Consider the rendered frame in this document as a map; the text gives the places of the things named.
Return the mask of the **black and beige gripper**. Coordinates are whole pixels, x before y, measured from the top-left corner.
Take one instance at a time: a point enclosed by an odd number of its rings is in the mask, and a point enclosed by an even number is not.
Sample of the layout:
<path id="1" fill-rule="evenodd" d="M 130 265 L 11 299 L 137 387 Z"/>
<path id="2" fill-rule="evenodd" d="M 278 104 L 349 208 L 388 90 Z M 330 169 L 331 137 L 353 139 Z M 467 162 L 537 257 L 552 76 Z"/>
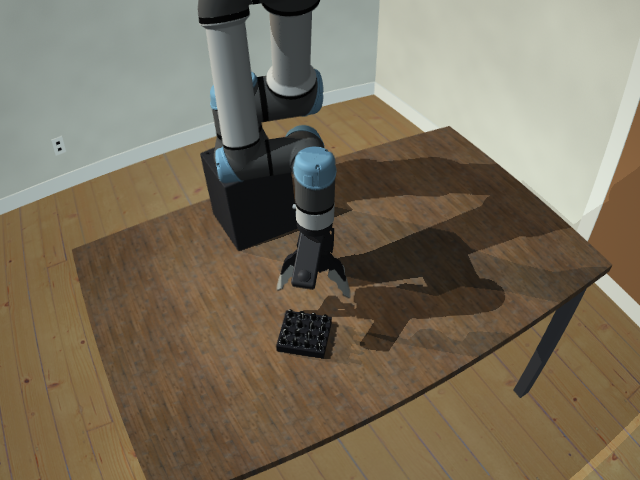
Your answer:
<path id="1" fill-rule="evenodd" d="M 324 235 L 324 241 L 322 246 L 321 258 L 319 263 L 318 272 L 326 271 L 329 269 L 328 277 L 330 280 L 336 282 L 338 289 L 340 289 L 343 293 L 343 296 L 350 298 L 350 288 L 348 285 L 347 277 L 345 276 L 345 268 L 339 259 L 334 258 L 331 253 L 333 253 L 334 247 L 334 228 L 332 228 L 333 223 L 322 230 L 308 230 L 303 228 L 297 223 L 297 228 L 299 231 L 302 231 L 304 235 L 311 237 L 318 237 Z M 331 229 L 332 228 L 332 229 Z M 332 232 L 330 234 L 330 231 Z M 327 234 L 325 234 L 327 233 Z M 332 248 L 331 248 L 332 243 Z M 331 252 L 331 253 L 330 253 Z M 277 290 L 281 290 L 284 287 L 284 284 L 288 283 L 290 277 L 292 277 L 295 259 L 296 259 L 297 250 L 294 253 L 289 254 L 283 263 L 283 267 L 281 270 L 281 274 L 277 284 Z"/>

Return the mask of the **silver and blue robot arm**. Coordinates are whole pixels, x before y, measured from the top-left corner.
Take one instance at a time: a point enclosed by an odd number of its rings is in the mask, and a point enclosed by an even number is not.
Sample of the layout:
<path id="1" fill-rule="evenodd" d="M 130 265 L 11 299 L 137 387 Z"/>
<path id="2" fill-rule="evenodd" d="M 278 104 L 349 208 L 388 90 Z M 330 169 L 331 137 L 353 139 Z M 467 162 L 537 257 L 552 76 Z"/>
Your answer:
<path id="1" fill-rule="evenodd" d="M 319 3 L 198 0 L 199 24 L 206 29 L 214 84 L 210 105 L 217 134 L 214 161 L 219 179 L 231 183 L 293 173 L 296 221 L 313 231 L 334 221 L 335 157 L 310 126 L 299 125 L 285 137 L 268 139 L 262 122 L 305 117 L 322 107 L 321 74 L 312 65 L 309 72 L 312 11 Z M 260 77 L 251 72 L 248 50 L 245 21 L 251 4 L 262 4 L 270 15 L 272 66 Z M 293 287 L 315 289 L 323 241 L 324 235 L 300 233 Z"/>

